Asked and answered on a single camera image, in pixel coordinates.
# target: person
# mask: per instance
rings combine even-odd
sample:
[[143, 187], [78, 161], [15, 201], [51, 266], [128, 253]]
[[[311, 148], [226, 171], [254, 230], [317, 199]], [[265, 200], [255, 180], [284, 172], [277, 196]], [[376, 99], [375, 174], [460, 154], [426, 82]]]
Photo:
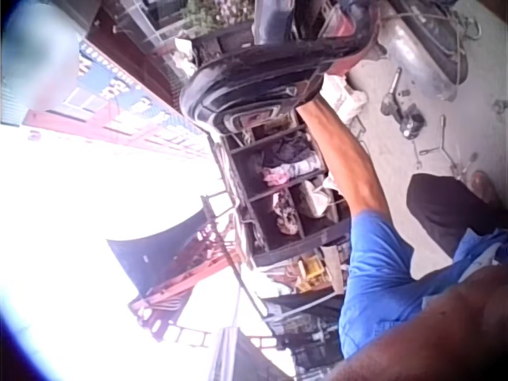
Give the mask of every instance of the person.
[[[452, 177], [413, 175], [407, 206], [453, 259], [415, 280], [410, 274], [414, 250], [392, 223], [368, 154], [321, 96], [298, 113], [352, 216], [352, 254], [339, 319], [346, 360], [332, 379], [466, 379], [477, 364], [506, 351], [508, 271], [505, 265], [490, 266], [505, 264], [508, 257], [508, 234], [500, 229], [506, 213], [490, 208]], [[475, 173], [477, 193], [494, 199], [488, 185], [483, 172]]]

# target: scooter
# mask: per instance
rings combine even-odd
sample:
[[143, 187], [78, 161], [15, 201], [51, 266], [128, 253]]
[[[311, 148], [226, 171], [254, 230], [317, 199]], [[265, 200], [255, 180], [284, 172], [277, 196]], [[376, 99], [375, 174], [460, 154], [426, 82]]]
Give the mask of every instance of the scooter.
[[288, 114], [344, 75], [386, 56], [423, 93], [452, 100], [468, 60], [449, 0], [258, 0], [255, 45], [206, 63], [190, 78], [180, 107], [220, 134]]

